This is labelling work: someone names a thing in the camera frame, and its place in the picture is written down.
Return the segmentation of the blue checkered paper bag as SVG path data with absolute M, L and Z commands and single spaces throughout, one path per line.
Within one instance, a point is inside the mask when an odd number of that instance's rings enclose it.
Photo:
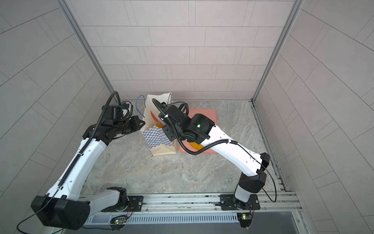
M 164 93 L 161 95 L 147 95 L 145 98 L 145 109 L 143 111 L 143 121 L 145 125 L 140 129 L 152 156 L 163 156 L 163 155 L 174 155 L 177 154 L 178 143 L 175 141 L 171 142 L 166 137 L 162 129 L 155 126 L 155 121 L 153 120 L 150 111 L 152 111 L 159 121 L 164 124 L 158 115 L 160 111 L 156 108 L 152 99 L 156 99 L 160 103 L 172 104 L 173 97 L 172 93 Z

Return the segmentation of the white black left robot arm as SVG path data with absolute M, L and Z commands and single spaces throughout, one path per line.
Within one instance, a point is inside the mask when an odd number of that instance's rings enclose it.
M 126 189 L 110 187 L 104 192 L 82 197 L 81 190 L 96 160 L 117 135 L 139 131 L 145 122 L 138 116 L 111 125 L 94 124 L 83 135 L 76 155 L 57 182 L 44 196 L 36 196 L 31 203 L 44 226 L 78 230 L 87 219 L 105 209 L 128 211 Z

